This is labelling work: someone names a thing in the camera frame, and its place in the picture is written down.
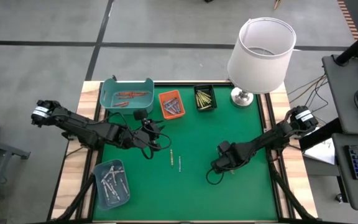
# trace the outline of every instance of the lamp base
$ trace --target lamp base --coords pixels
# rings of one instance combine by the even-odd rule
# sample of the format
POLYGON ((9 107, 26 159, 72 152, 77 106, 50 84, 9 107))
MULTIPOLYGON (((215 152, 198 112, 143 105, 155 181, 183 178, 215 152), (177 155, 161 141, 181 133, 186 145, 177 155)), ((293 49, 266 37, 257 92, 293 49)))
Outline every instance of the lamp base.
POLYGON ((240 88, 235 87, 230 94, 231 103, 238 108, 245 108, 252 103, 254 95, 252 93, 246 93, 240 88))

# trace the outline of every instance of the table lamp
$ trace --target table lamp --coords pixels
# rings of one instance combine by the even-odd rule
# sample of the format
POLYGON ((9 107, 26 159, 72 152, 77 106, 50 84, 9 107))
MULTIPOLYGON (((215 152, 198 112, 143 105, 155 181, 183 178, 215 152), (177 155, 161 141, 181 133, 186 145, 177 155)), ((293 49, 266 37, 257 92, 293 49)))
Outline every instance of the table lamp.
POLYGON ((274 18, 248 20, 242 27, 227 64, 234 106, 252 103, 255 94, 268 93, 284 81, 296 34, 290 25, 274 18))

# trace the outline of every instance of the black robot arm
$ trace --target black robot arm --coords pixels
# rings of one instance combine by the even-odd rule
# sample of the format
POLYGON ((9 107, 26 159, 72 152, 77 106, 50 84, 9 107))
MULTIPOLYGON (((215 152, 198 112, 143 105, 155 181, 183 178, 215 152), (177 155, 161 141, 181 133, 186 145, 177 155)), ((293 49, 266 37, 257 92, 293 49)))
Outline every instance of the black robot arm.
POLYGON ((65 138, 71 135, 76 136, 81 145, 90 149, 100 148, 104 144, 110 144, 120 149, 130 149, 132 147, 144 149, 149 147, 152 152, 151 156, 147 157, 144 155, 146 158, 151 159, 154 151, 163 149, 155 140, 164 134, 160 133, 163 126, 157 126, 157 123, 161 121, 147 119, 147 115, 146 110, 135 111, 135 119, 139 120, 142 126, 141 128, 131 130, 128 125, 105 122, 107 119, 95 122, 69 111, 57 101, 39 100, 37 107, 31 115, 31 119, 32 124, 38 127, 43 125, 59 127, 65 131, 62 133, 65 138))
POLYGON ((287 112, 285 119, 276 127, 263 133, 250 142, 229 143, 218 146, 219 158, 211 163, 215 173, 220 174, 246 165, 256 152, 263 148, 284 148, 294 134, 303 136, 313 131, 318 122, 306 106, 297 106, 287 112))

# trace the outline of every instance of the teal tray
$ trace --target teal tray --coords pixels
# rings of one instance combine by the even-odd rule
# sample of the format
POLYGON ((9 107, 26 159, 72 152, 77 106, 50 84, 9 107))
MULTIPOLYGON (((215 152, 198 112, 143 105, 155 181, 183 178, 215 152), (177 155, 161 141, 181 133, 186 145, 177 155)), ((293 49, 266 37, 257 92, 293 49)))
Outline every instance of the teal tray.
POLYGON ((112 78, 104 81, 100 105, 111 113, 120 112, 122 114, 133 114, 135 110, 146 109, 148 113, 153 110, 154 82, 146 78, 145 82, 117 82, 112 78), (119 99, 118 93, 123 91, 146 91, 149 94, 136 96, 131 99, 119 99), (113 107, 116 103, 129 101, 126 107, 113 107))

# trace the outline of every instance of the green mat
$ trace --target green mat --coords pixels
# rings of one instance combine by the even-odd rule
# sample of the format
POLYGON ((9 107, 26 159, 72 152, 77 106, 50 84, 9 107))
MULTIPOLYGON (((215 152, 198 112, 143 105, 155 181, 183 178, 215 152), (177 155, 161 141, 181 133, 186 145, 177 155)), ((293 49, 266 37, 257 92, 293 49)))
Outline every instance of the green mat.
MULTIPOLYGON (((100 210, 96 201, 93 220, 276 220, 264 150, 235 174, 225 173, 219 185, 210 185, 205 179, 211 161, 218 157, 216 148, 220 142, 245 142, 262 134, 256 100, 246 109, 235 108, 229 100, 231 89, 215 86, 218 108, 200 113, 192 86, 156 86, 154 110, 149 118, 163 119, 159 93, 179 90, 185 106, 183 117, 162 123, 166 125, 163 133, 172 139, 174 167, 169 149, 156 152, 153 159, 147 160, 140 149, 122 150, 106 145, 103 162, 123 161, 131 198, 111 210, 100 210)), ((111 119, 123 123, 120 117, 111 119)), ((140 126, 133 116, 127 115, 126 119, 131 128, 140 126)), ((158 141, 162 146, 168 142, 164 137, 158 141)), ((210 174, 213 182, 219 178, 220 175, 210 174)))

